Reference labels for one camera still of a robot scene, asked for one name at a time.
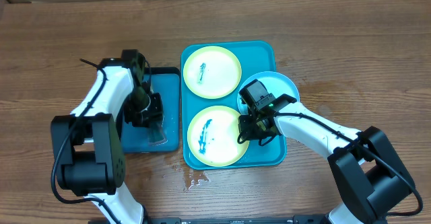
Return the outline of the dark green sponge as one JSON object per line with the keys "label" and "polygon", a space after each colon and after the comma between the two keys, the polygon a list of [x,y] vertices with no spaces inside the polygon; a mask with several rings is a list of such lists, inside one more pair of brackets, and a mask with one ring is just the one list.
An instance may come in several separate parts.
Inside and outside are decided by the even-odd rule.
{"label": "dark green sponge", "polygon": [[159,122],[152,122],[147,131],[148,144],[150,146],[161,145],[167,142],[166,135],[162,124]]}

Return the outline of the light blue plate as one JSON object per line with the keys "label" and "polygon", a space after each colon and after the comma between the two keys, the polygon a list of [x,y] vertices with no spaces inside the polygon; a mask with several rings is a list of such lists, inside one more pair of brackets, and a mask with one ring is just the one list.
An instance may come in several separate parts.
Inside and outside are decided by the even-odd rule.
{"label": "light blue plate", "polygon": [[259,80],[265,86],[267,91],[273,94],[275,98],[280,97],[282,94],[286,94],[288,96],[296,98],[297,102],[300,101],[300,94],[294,82],[285,75],[274,71],[264,71],[251,75],[240,86],[240,89],[245,87],[254,79]]}

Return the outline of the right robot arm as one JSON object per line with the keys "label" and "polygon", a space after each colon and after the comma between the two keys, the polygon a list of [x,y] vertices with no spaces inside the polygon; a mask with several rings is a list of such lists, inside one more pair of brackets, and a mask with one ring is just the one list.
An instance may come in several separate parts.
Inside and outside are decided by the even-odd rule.
{"label": "right robot arm", "polygon": [[238,143],[257,140],[262,147],[285,136],[327,160],[342,202],[321,223],[386,223],[387,217],[422,211],[413,178],[379,128],[360,131],[336,124],[292,96],[275,97],[257,79],[239,95],[248,112],[239,118]]}

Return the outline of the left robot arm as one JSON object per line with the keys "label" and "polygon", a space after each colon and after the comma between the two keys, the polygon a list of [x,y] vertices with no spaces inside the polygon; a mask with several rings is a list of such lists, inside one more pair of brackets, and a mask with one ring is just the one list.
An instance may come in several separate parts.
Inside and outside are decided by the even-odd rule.
{"label": "left robot arm", "polygon": [[136,49],[95,66],[96,80],[70,114],[51,121],[54,163],[51,190],[64,204],[94,203],[109,223],[150,223],[145,207],[125,183],[125,155],[117,128],[144,128],[150,144],[167,141],[161,96],[152,91],[152,71]]}

